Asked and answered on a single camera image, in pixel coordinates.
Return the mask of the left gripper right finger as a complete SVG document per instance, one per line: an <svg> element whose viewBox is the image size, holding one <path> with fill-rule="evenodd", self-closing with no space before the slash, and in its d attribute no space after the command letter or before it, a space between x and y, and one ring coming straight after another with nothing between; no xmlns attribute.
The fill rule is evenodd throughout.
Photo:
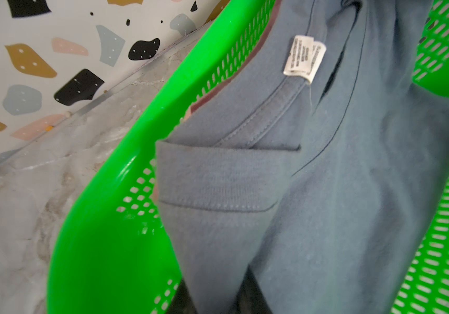
<svg viewBox="0 0 449 314"><path fill-rule="evenodd" d="M237 295L237 312L240 314L272 314L250 268L245 273Z"/></svg>

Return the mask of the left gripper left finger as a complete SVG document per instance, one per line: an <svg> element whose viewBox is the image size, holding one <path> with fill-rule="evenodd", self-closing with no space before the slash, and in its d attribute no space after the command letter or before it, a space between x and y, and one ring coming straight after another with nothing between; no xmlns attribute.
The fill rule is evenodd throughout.
<svg viewBox="0 0 449 314"><path fill-rule="evenodd" d="M166 314L197 314L184 280L179 283Z"/></svg>

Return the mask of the blue-grey t-shirt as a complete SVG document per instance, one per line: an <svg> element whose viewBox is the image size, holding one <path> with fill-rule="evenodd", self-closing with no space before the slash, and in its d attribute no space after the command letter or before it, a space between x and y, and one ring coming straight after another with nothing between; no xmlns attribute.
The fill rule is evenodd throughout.
<svg viewBox="0 0 449 314"><path fill-rule="evenodd" d="M449 99L411 80L430 1L279 1L271 50L297 149L274 208L158 207L197 313L389 313L449 176Z"/></svg>

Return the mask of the pink t-shirt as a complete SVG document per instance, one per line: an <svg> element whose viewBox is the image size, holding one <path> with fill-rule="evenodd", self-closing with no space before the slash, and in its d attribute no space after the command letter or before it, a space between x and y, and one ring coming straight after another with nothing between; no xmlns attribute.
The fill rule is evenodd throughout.
<svg viewBox="0 0 449 314"><path fill-rule="evenodd" d="M262 212L289 186L298 150L265 142L287 109L268 39L281 4L250 6L229 3L147 109L161 208Z"/></svg>

